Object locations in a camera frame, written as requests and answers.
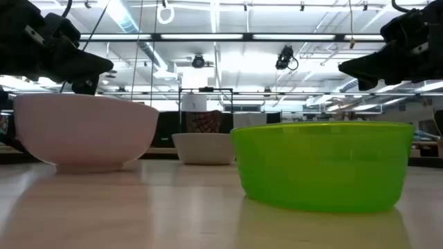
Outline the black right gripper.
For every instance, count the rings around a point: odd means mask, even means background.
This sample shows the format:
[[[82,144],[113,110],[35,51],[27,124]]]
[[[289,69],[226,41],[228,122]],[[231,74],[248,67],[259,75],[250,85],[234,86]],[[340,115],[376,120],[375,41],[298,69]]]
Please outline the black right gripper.
[[[386,45],[375,53],[341,63],[338,70],[357,79],[360,91],[368,91],[383,80],[397,85],[443,80],[443,0],[422,9],[407,9],[391,0],[402,15],[380,30]]]

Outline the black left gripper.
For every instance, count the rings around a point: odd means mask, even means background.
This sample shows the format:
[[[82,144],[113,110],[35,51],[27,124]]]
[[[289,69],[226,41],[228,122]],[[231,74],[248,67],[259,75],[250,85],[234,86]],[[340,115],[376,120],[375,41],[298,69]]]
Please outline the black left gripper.
[[[0,75],[48,77],[71,82],[76,94],[95,95],[109,59],[78,49],[80,32],[67,19],[73,0],[61,15],[41,10],[29,0],[0,0]]]

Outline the large pink bowl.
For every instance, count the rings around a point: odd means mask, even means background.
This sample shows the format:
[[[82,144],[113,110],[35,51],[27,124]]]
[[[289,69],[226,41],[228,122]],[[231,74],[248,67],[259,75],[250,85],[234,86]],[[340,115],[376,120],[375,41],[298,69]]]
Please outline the large pink bowl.
[[[60,173],[113,172],[152,144],[159,111],[114,98],[29,93],[13,100],[15,138]]]

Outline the black cabinet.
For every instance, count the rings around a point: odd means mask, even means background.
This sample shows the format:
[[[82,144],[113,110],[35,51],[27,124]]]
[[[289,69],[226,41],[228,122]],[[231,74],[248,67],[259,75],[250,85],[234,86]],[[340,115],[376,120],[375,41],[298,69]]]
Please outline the black cabinet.
[[[179,112],[160,112],[151,147],[174,148],[172,135],[179,132]]]

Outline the translucent green plastic bowl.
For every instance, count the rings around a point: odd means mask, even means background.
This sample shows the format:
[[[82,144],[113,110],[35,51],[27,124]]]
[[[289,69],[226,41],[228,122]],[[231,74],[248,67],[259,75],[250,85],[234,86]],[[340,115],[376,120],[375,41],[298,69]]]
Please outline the translucent green plastic bowl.
[[[384,212],[401,197],[415,127],[402,122],[266,124],[231,131],[246,195],[316,212]]]

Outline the white cylindrical container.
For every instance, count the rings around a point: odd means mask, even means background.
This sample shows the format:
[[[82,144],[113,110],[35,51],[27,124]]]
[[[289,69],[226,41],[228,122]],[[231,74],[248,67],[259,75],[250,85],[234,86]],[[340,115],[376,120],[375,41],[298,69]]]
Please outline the white cylindrical container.
[[[181,110],[189,112],[207,111],[207,96],[194,93],[183,95],[181,98]]]

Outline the white ceramic bowl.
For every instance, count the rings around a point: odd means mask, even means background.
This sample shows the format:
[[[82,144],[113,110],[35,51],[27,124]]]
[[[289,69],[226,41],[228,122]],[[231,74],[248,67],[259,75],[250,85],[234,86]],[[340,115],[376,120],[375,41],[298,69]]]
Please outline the white ceramic bowl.
[[[226,133],[172,135],[179,160],[188,165],[230,165],[235,160],[231,136]]]

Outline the long ceiling light bar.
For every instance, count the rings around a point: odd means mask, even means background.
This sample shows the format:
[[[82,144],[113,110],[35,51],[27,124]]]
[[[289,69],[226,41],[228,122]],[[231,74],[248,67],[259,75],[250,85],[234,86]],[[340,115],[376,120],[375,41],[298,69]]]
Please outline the long ceiling light bar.
[[[377,34],[345,33],[98,33],[81,34],[80,42],[383,42]]]

